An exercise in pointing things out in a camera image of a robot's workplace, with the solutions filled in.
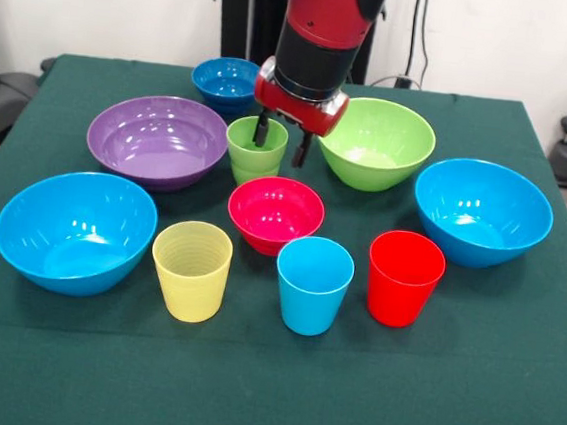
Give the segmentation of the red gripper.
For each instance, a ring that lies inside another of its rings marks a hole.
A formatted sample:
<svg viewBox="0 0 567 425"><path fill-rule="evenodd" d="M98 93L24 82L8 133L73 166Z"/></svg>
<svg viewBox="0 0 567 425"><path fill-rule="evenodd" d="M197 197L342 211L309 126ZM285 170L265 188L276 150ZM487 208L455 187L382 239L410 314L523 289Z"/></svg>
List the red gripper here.
<svg viewBox="0 0 567 425"><path fill-rule="evenodd" d="M296 169L303 167L311 147L313 134L320 137L329 134L348 109L350 97L341 90L326 101L300 99L284 90L276 79L276 60L267 58L256 76L255 99L263 108L257 117L252 141L256 147L262 147L268 135L270 111L283 115L297 123L302 129L303 138L297 146L291 165Z"/></svg>

